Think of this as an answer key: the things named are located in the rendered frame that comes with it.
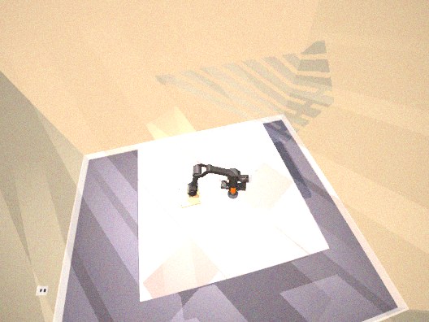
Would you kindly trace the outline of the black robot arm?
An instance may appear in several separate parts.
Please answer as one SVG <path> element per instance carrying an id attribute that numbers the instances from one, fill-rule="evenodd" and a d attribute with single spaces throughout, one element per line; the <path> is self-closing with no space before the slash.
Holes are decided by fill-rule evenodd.
<path id="1" fill-rule="evenodd" d="M 202 173 L 202 167 L 206 168 L 206 171 L 204 171 L 203 173 Z M 226 176 L 229 182 L 231 182 L 234 185 L 237 182 L 249 183 L 249 175 L 241 175 L 241 172 L 236 168 L 226 169 L 226 168 L 212 166 L 211 164 L 205 165 L 203 163 L 199 163 L 193 166 L 193 179 L 188 184 L 188 188 L 187 188 L 187 195 L 189 197 L 197 196 L 196 194 L 198 191 L 198 182 L 197 182 L 198 178 L 204 177 L 205 175 L 210 173 Z"/>

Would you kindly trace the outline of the black round pedestal with short shaft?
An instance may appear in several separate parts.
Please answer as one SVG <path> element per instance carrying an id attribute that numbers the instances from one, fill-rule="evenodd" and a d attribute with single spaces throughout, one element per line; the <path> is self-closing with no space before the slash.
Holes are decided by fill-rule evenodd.
<path id="1" fill-rule="evenodd" d="M 233 194 L 233 193 L 231 193 L 231 191 L 230 191 L 230 190 L 228 190 L 227 195 L 228 195 L 228 197 L 229 197 L 229 198 L 231 198 L 231 199 L 235 199 L 235 198 L 237 198 L 237 196 L 238 196 L 238 191 L 236 191 L 236 192 Z"/>

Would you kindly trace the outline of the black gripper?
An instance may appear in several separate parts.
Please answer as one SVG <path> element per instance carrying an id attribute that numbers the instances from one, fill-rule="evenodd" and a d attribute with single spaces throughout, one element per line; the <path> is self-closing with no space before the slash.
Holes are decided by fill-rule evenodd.
<path id="1" fill-rule="evenodd" d="M 236 189 L 236 191 L 246 191 L 246 183 L 236 183 L 235 185 L 231 182 L 221 181 L 221 189 L 228 189 L 231 191 L 231 188 Z"/>

